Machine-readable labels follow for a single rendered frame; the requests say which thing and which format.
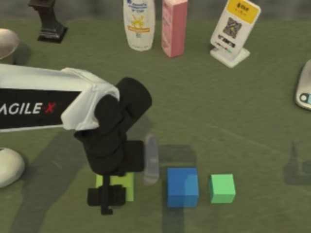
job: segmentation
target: robotic arm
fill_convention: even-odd
[[[63,127],[75,130],[92,171],[103,185],[89,189],[88,204],[112,214],[125,204],[125,188],[110,186],[112,175],[144,169],[142,141],[126,132],[151,107],[148,90],[132,78],[116,86],[80,69],[61,71],[0,65],[0,132]]]

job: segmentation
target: red letter x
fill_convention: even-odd
[[[53,113],[56,103],[48,103],[48,107],[45,109],[44,113]]]

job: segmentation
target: blue cube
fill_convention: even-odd
[[[199,181],[196,168],[167,169],[167,205],[172,208],[196,207]]]

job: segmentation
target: sign stand base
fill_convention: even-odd
[[[213,48],[210,51],[210,55],[219,62],[223,63],[225,66],[233,68],[237,64],[245,60],[250,55],[250,52],[247,49],[242,48],[238,55],[236,55],[235,57],[230,57],[227,55],[227,53],[221,51],[220,49]]]

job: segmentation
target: white sign stand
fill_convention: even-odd
[[[215,47],[210,55],[229,68],[245,60],[250,52],[244,44],[260,13],[248,0],[228,0],[210,40]]]

